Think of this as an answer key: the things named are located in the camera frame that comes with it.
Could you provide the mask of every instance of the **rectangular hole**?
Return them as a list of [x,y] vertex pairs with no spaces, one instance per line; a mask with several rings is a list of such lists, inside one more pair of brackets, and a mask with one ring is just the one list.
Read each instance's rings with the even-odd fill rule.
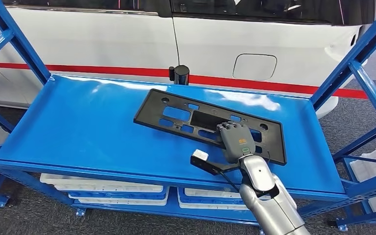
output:
[[192,113],[191,125],[200,126],[209,130],[216,130],[217,125],[222,124],[225,121],[228,120],[211,114],[202,113],[200,111],[194,111]]
[[262,153],[263,149],[260,146],[256,145],[256,153]]
[[198,110],[199,106],[195,104],[188,104],[188,108]]
[[162,114],[167,117],[179,119],[182,121],[188,121],[189,117],[191,116],[191,113],[189,111],[178,109],[172,106],[166,106]]
[[174,122],[166,119],[159,119],[159,125],[172,127],[174,126]]
[[237,116],[234,116],[234,115],[230,115],[230,119],[231,119],[231,121],[241,121],[240,117],[237,117]]
[[192,126],[183,125],[181,127],[181,131],[192,133],[192,132],[194,132],[194,128]]
[[202,137],[205,137],[205,138],[208,138],[208,139],[211,139],[211,140],[217,140],[217,135],[213,132],[209,132],[209,131],[206,131],[206,130],[199,130],[198,131],[198,134]]
[[257,130],[250,129],[254,141],[261,142],[261,132]]

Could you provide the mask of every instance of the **shelf surface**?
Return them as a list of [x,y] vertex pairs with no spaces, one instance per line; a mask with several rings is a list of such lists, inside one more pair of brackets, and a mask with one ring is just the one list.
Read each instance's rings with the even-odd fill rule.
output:
[[[0,166],[137,183],[231,188],[222,176],[189,163],[195,149],[223,163],[221,149],[133,123],[152,88],[281,122],[287,164],[269,167],[286,188],[302,194],[345,193],[308,99],[80,76],[52,76],[0,149]],[[228,176],[241,183],[239,171]]]

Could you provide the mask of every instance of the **car window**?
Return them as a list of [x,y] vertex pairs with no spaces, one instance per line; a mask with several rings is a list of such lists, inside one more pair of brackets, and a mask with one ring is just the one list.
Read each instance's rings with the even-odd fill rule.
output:
[[3,0],[6,5],[148,11],[149,0]]
[[174,13],[334,25],[370,24],[376,0],[171,0]]

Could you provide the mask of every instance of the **robotic hand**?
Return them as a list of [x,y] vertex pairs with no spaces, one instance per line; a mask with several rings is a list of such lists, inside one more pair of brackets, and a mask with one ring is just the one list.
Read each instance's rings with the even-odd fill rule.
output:
[[[240,196],[266,235],[309,235],[296,203],[266,161],[254,155],[255,142],[246,125],[225,122],[217,126],[226,146],[226,160],[239,164],[243,180]],[[259,197],[269,195],[269,200]]]

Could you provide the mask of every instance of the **blue metal shelf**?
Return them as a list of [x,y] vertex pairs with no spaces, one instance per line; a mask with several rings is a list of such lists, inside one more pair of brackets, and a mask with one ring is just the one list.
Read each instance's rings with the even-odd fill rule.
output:
[[[366,206],[365,214],[361,216],[354,216],[348,209],[357,202],[366,205],[367,199],[376,196],[376,177],[355,182],[348,168],[348,159],[360,159],[350,154],[376,138],[376,128],[331,157],[315,115],[351,74],[355,75],[376,109],[376,86],[361,66],[376,49],[376,21],[310,100],[286,95],[51,75],[1,1],[0,30],[0,48],[10,42],[44,84],[15,128],[0,116],[0,126],[12,132],[0,148],[0,173],[76,208],[77,215],[84,215],[85,208],[98,208],[257,224],[249,211],[182,209],[178,206],[174,188],[164,207],[81,204],[24,172],[231,190],[221,176],[211,176],[189,164],[190,155],[197,148],[208,152],[215,162],[222,161],[220,149],[132,122],[147,92],[155,88],[281,122],[288,162],[285,166],[270,164],[269,167],[292,196],[317,200],[299,209],[303,218],[345,208],[347,218],[338,220],[338,226],[376,220],[376,212]],[[135,154],[135,150],[140,149],[144,151]],[[339,178],[334,165],[339,161],[344,162],[352,181]],[[230,172],[228,176],[235,184],[240,184],[238,171]]]
[[[0,167],[19,169],[16,162],[30,165],[22,170],[34,168],[53,174],[86,169],[93,174],[77,176],[185,188],[231,188],[224,177],[189,163],[195,149],[223,161],[218,147],[133,123],[152,88],[281,122],[288,162],[285,166],[270,164],[270,168],[286,188],[294,189],[295,196],[301,198],[311,192],[337,194],[336,198],[345,193],[308,99],[65,75],[52,75],[44,85],[0,149]],[[43,133],[50,142],[42,141]],[[149,154],[135,155],[141,146]],[[235,184],[241,183],[239,171],[228,176]]]

